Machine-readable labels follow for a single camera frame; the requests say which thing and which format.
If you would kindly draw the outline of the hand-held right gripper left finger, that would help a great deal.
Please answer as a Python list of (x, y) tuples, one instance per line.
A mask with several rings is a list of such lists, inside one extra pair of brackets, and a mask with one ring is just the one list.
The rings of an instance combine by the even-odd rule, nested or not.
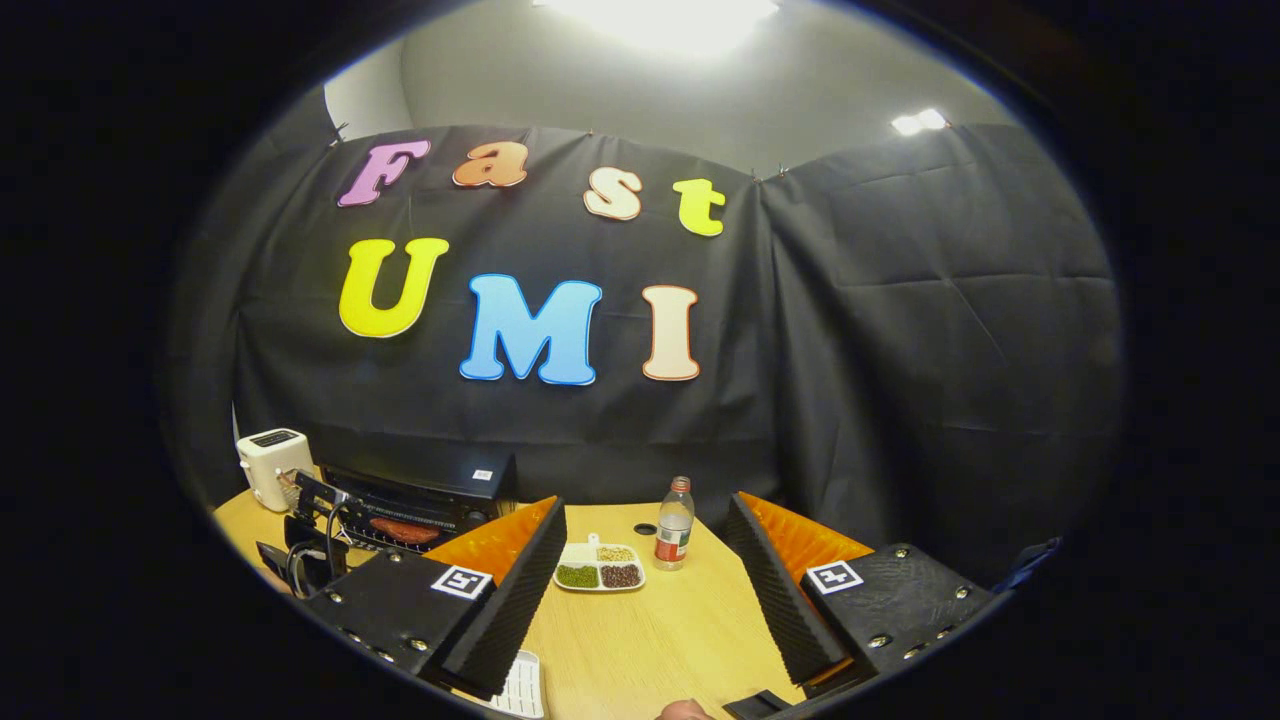
[(426, 553), (383, 550), (301, 603), (374, 662), (488, 698), (503, 689), (566, 538), (553, 495)]

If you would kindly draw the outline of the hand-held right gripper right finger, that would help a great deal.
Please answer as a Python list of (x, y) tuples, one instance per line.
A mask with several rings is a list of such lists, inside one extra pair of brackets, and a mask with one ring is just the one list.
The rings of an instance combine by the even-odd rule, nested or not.
[(755, 495), (730, 501), (740, 557), (791, 683), (836, 691), (914, 666), (995, 593), (908, 543), (878, 550)]

